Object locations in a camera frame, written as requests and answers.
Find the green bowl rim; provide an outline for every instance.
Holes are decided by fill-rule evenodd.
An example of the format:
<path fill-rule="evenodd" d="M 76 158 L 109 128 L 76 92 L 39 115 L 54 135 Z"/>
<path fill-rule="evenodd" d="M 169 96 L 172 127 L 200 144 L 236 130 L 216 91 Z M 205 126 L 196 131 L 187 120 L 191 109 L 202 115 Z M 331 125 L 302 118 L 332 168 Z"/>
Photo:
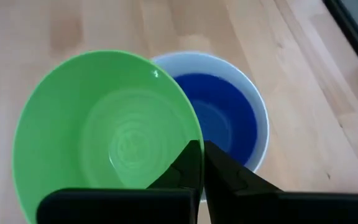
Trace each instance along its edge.
<path fill-rule="evenodd" d="M 25 109 L 27 108 L 27 105 L 29 104 L 30 100 L 32 99 L 34 93 L 39 89 L 40 85 L 44 82 L 44 80 L 46 80 L 54 71 L 60 69 L 60 67 L 72 60 L 75 60 L 77 59 L 78 57 L 83 57 L 85 55 L 92 55 L 92 54 L 98 54 L 98 53 L 104 53 L 104 52 L 107 52 L 107 53 L 120 53 L 120 54 L 126 54 L 126 55 L 130 55 L 132 57 L 135 57 L 135 58 L 138 58 L 138 59 L 141 59 L 142 61 L 144 62 L 147 62 L 155 67 L 157 67 L 162 73 L 163 75 L 165 75 L 166 77 L 168 77 L 168 79 L 176 86 L 177 90 L 179 90 L 179 92 L 181 93 L 181 95 L 184 97 L 184 99 L 186 100 L 188 106 L 190 107 L 190 110 L 191 110 L 191 113 L 193 114 L 193 118 L 195 119 L 196 123 L 197 123 L 197 126 L 198 126 L 198 136 L 200 136 L 200 139 L 199 139 L 199 142 L 200 142 L 200 147 L 201 147 L 201 150 L 204 149 L 204 141 L 203 141 L 203 133 L 201 132 L 201 126 L 200 126 L 200 122 L 198 121 L 198 118 L 197 118 L 197 115 L 196 115 L 196 112 L 193 108 L 193 106 L 191 105 L 190 103 L 190 100 L 187 98 L 185 92 L 181 89 L 181 87 L 179 86 L 179 84 L 164 70 L 162 69 L 161 67 L 159 67 L 157 64 L 155 64 L 153 61 L 151 60 L 147 60 L 146 58 L 143 58 L 142 56 L 140 55 L 137 55 L 137 54 L 133 54 L 133 53 L 130 53 L 130 52 L 127 52 L 127 51 L 124 51 L 124 50 L 90 50 L 90 51 L 87 51 L 87 52 L 83 52 L 81 54 L 78 54 L 78 55 L 72 55 L 70 58 L 64 60 L 63 62 L 61 62 L 59 65 L 55 66 L 53 69 L 51 69 L 42 79 L 41 81 L 38 82 L 38 84 L 35 86 L 34 90 L 31 92 L 30 96 L 28 97 L 26 103 L 24 104 L 24 107 L 22 108 L 22 111 L 20 113 L 20 116 L 19 116 L 19 119 L 17 121 L 17 125 L 16 125 L 16 130 L 14 132 L 14 139 L 13 139 L 13 144 L 12 144 L 12 178 L 13 178 L 13 183 L 14 183 L 14 188 L 15 188 L 15 193 L 16 193 L 16 196 L 18 198 L 18 201 L 19 201 L 19 205 L 20 205 L 20 208 L 22 210 L 22 212 L 24 213 L 24 216 L 25 216 L 25 220 L 27 223 L 31 223 L 30 222 L 30 218 L 29 218 L 29 214 L 26 212 L 25 208 L 23 207 L 23 203 L 22 203 L 22 197 L 20 196 L 19 194 L 19 191 L 17 189 L 17 182 L 16 182 L 16 169 L 15 169 L 15 164 L 16 164 L 16 137 L 17 137 L 17 132 L 19 130 L 19 126 L 20 126 L 20 123 L 22 121 L 22 117 L 23 117 L 23 114 L 24 114 L 24 111 Z"/>

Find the blue liquid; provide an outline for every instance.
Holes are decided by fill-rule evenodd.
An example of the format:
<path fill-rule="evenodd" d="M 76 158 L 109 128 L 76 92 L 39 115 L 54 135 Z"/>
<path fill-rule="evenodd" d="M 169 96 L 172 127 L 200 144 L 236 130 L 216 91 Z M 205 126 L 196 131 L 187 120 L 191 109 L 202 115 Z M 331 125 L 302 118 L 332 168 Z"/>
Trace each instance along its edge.
<path fill-rule="evenodd" d="M 176 77 L 193 105 L 204 140 L 210 140 L 240 164 L 254 150 L 257 124 L 245 96 L 229 82 L 199 73 Z"/>

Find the wooden surface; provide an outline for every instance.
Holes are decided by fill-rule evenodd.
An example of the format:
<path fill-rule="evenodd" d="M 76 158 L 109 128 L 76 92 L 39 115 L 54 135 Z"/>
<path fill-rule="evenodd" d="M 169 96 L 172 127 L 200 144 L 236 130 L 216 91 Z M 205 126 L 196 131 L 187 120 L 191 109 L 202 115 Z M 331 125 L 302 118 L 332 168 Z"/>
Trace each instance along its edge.
<path fill-rule="evenodd" d="M 11 145 L 28 95 L 93 49 L 225 58 L 267 105 L 258 174 L 283 190 L 358 192 L 358 58 L 320 0 L 0 0 L 0 223 L 24 223 Z"/>

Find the water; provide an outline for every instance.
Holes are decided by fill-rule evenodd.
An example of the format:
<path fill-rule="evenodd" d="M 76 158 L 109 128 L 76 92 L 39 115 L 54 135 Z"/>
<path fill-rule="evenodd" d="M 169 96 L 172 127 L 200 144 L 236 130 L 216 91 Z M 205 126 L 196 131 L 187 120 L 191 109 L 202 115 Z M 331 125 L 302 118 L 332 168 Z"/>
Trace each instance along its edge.
<path fill-rule="evenodd" d="M 257 140 L 254 111 L 229 82 L 207 74 L 189 73 L 175 79 L 193 105 L 204 140 L 211 140 L 245 164 Z"/>

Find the green bowl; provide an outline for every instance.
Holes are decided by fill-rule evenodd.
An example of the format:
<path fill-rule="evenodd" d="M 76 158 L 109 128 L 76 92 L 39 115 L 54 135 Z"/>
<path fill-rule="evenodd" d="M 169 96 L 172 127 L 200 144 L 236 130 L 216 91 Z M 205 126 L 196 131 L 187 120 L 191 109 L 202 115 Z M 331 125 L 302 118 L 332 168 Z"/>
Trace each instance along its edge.
<path fill-rule="evenodd" d="M 201 128 L 176 82 L 121 51 L 73 57 L 47 75 L 16 130 L 13 176 L 27 221 L 68 187 L 146 189 Z"/>

